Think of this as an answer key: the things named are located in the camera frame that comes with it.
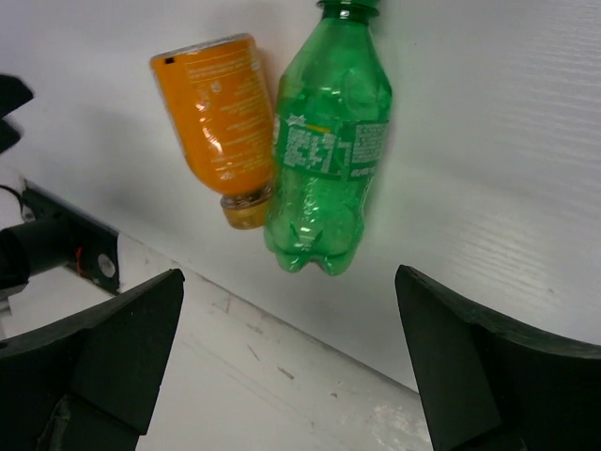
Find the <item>orange juice bottle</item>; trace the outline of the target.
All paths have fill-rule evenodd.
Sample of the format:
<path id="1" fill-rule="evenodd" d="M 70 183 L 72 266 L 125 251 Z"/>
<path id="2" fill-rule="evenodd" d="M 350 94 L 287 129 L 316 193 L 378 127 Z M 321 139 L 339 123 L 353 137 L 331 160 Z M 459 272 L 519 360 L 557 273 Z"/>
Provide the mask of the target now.
<path id="1" fill-rule="evenodd" d="M 235 229 L 265 223 L 273 113 L 254 38 L 240 33 L 150 58 L 185 160 Z"/>

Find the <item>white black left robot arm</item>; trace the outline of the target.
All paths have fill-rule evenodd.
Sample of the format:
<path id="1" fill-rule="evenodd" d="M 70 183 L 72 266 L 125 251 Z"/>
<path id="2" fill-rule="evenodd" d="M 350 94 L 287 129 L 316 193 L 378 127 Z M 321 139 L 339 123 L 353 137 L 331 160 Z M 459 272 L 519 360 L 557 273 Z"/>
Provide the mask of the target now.
<path id="1" fill-rule="evenodd" d="M 34 99 L 34 92 L 17 76 L 0 76 L 1 132 L 0 152 L 13 148 L 22 138 L 23 131 L 8 120 L 8 116 Z"/>

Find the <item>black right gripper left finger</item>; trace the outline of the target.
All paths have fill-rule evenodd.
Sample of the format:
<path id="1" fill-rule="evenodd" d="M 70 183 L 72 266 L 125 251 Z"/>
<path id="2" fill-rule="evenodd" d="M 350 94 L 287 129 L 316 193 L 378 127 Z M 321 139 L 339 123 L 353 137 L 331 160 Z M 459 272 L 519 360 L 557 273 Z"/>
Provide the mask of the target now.
<path id="1" fill-rule="evenodd" d="M 4 450 L 133 450 L 149 430 L 184 297 L 180 270 L 1 343 Z"/>

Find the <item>green sprite bottle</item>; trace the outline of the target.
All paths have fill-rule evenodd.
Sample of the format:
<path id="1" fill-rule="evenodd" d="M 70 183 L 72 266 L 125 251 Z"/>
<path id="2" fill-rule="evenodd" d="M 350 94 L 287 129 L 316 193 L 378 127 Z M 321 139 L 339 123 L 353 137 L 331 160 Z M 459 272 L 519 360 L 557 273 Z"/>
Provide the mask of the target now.
<path id="1" fill-rule="evenodd" d="M 273 198 L 264 226 L 282 269 L 347 270 L 382 155 L 393 91 L 370 31 L 376 1 L 320 1 L 322 16 L 282 74 Z"/>

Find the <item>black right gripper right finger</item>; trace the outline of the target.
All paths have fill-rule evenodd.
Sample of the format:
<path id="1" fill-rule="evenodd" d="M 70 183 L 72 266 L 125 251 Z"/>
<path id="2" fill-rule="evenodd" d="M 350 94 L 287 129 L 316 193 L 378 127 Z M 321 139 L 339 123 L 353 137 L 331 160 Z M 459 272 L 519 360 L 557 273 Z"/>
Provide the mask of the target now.
<path id="1" fill-rule="evenodd" d="M 599 346 L 512 319 L 409 266 L 395 289 L 434 449 L 599 449 Z"/>

